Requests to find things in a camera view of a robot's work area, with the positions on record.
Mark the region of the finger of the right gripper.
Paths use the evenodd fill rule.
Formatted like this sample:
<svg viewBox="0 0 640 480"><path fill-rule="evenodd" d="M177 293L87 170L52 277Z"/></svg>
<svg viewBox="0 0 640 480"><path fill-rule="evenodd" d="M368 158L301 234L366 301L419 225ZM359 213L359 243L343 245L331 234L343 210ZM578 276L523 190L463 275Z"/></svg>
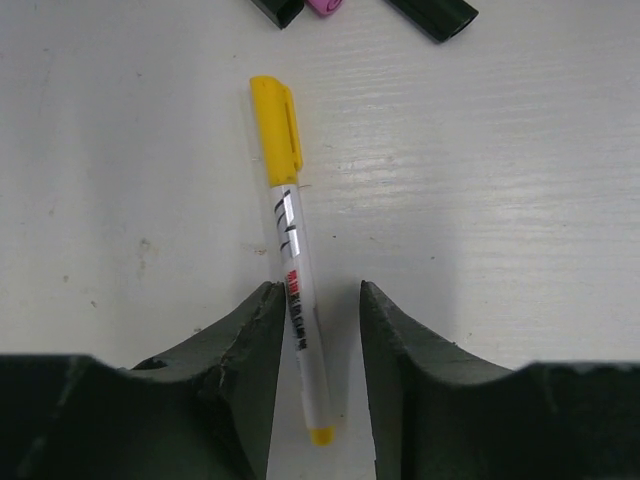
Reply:
<svg viewBox="0 0 640 480"><path fill-rule="evenodd" d="M479 15L464 0L387 0L386 4L436 44L461 33Z"/></svg>

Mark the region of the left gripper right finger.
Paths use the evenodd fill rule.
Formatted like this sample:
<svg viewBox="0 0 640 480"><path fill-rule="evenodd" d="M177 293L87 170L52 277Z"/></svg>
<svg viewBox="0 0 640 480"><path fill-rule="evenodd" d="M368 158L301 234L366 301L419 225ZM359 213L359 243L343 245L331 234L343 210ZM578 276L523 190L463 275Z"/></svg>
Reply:
<svg viewBox="0 0 640 480"><path fill-rule="evenodd" d="M509 370L363 282L359 320L380 479L635 479L639 366Z"/></svg>

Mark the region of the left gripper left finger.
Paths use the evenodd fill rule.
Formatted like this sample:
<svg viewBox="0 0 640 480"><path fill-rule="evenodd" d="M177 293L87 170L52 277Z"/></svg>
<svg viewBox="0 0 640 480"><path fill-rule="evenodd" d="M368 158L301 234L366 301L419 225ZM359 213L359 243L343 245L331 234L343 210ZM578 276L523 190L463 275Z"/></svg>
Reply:
<svg viewBox="0 0 640 480"><path fill-rule="evenodd" d="M262 479L284 288L132 369L84 354L1 358L5 479Z"/></svg>

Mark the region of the yellow cap marker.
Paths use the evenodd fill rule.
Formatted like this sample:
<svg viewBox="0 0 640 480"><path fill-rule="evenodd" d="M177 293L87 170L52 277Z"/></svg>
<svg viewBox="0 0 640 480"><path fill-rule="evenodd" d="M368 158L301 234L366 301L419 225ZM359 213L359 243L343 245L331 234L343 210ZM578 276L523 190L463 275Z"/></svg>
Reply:
<svg viewBox="0 0 640 480"><path fill-rule="evenodd" d="M278 236L305 424L314 445L328 446L334 439L334 422L298 181L303 159L293 95L272 76L255 76L249 86Z"/></svg>

